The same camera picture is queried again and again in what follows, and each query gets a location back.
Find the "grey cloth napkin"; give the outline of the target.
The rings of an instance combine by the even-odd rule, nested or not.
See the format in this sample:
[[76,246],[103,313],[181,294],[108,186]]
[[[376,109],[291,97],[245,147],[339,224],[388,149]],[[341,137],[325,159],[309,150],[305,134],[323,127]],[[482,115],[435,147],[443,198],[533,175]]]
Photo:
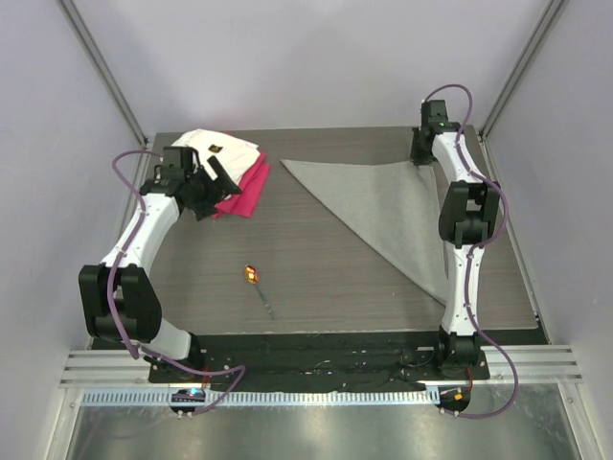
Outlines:
[[446,301],[433,168],[409,161],[351,165],[284,159],[282,164],[363,242],[432,298]]

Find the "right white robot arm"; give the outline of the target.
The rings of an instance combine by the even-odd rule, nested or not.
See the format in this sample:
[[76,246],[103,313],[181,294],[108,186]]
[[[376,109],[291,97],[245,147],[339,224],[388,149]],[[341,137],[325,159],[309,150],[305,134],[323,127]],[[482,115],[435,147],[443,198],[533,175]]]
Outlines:
[[448,289],[432,364],[438,375],[457,377],[478,364],[477,300],[484,242],[495,232],[500,196],[472,159],[464,129],[448,118],[443,100],[420,106],[410,159],[439,164],[448,183],[438,232],[448,256]]

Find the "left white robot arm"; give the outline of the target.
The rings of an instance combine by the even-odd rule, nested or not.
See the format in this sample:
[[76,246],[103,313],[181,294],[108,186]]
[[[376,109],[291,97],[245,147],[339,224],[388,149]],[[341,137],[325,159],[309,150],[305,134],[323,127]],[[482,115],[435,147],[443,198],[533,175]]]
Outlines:
[[203,220],[240,187],[215,154],[202,159],[191,147],[166,147],[160,164],[140,187],[134,214],[109,253],[79,272],[86,330],[93,338],[121,343],[133,358],[146,354],[169,365],[185,382],[206,373],[197,337],[173,326],[149,279],[161,244],[181,215]]

